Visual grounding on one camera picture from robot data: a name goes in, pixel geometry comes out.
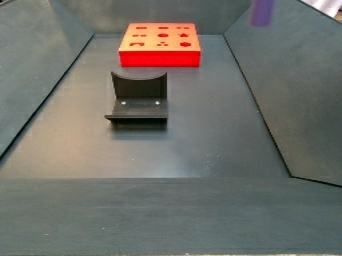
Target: red block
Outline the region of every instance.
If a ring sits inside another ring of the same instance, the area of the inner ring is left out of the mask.
[[[197,67],[200,45],[192,23],[131,23],[119,48],[123,67]]]

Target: black holder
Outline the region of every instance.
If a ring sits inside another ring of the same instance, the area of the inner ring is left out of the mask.
[[[104,117],[117,121],[161,121],[168,117],[167,73],[148,79],[131,79],[113,72],[112,83],[116,95],[111,115]]]

